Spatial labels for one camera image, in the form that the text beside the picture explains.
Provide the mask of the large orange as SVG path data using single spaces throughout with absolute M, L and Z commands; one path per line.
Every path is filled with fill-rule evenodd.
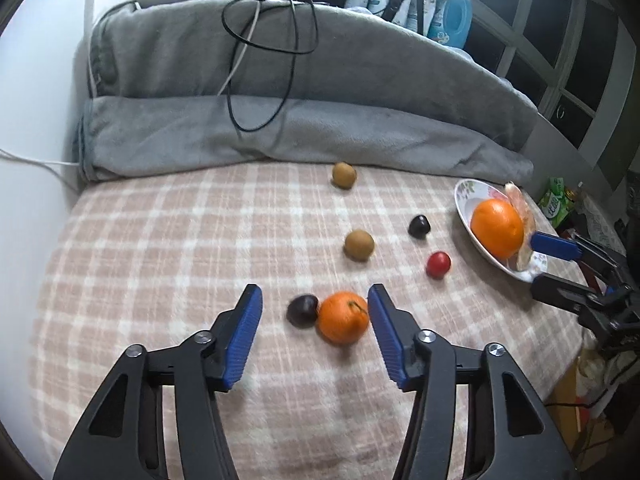
M 524 224 L 505 200 L 491 198 L 478 204 L 472 214 L 471 231 L 498 260 L 509 260 L 524 243 Z

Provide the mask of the brown longan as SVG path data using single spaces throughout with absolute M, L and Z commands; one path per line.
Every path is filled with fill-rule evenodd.
M 332 168 L 332 183 L 342 190 L 350 190 L 357 177 L 357 170 L 347 162 L 337 162 Z
M 354 261 L 366 262 L 375 250 L 375 241 L 365 230 L 353 230 L 344 239 L 344 254 Z

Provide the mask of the mandarin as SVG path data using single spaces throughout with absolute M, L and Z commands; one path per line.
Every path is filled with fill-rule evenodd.
M 336 292 L 320 304 L 317 328 L 332 344 L 349 346 L 357 342 L 370 323 L 366 300 L 354 292 Z

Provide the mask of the green snack box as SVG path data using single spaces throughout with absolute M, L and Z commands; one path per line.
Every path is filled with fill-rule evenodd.
M 576 193 L 565 185 L 561 177 L 550 178 L 538 207 L 554 228 L 557 228 L 574 209 Z

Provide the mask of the floral white plate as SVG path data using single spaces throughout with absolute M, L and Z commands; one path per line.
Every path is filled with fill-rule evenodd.
M 491 198 L 507 200 L 508 196 L 489 183 L 476 179 L 461 179 L 454 187 L 454 203 L 458 216 L 476 249 L 497 269 L 510 275 L 511 278 L 530 284 L 536 276 L 548 271 L 548 257 L 546 255 L 541 252 L 533 252 L 526 268 L 520 271 L 516 268 L 516 257 L 504 261 L 496 259 L 472 233 L 471 220 L 475 208 Z

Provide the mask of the dark plum near plate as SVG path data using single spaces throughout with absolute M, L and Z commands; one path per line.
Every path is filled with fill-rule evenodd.
M 425 240 L 431 229 L 431 223 L 424 214 L 418 214 L 410 221 L 408 234 L 416 240 Z

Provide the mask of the plaid pink tablecloth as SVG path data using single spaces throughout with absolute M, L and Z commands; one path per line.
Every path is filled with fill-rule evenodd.
M 292 299 L 364 295 L 383 284 L 398 308 L 453 344 L 506 346 L 548 396 L 582 346 L 568 313 L 538 304 L 490 264 L 458 217 L 451 178 L 362 168 L 343 192 L 327 166 L 245 164 L 103 183 L 82 193 L 41 287 L 30 393 L 52 471 L 78 418 L 130 344 L 178 344 L 232 308 L 247 284 L 264 310 L 242 379 L 218 399 L 243 479 L 387 479 L 412 399 L 388 378 L 372 334 L 348 348 L 285 317 Z M 418 214 L 425 240 L 408 234 Z M 375 241 L 349 259 L 346 235 Z M 451 269 L 425 272 L 433 252 Z

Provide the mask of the dark plum near mandarins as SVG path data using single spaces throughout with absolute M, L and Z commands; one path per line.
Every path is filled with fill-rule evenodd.
M 286 309 L 286 319 L 294 327 L 311 328 L 318 318 L 319 300 L 314 295 L 295 297 Z

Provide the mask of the blue detergent bottle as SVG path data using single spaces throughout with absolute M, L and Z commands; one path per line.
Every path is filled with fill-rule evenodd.
M 436 0 L 427 37 L 445 47 L 463 49 L 473 21 L 471 0 Z

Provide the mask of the grey folded blanket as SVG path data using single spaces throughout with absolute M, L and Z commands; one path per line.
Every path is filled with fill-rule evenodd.
M 371 15 L 266 4 L 126 6 L 92 31 L 75 140 L 89 182 L 274 159 L 525 184 L 527 96 L 454 50 Z

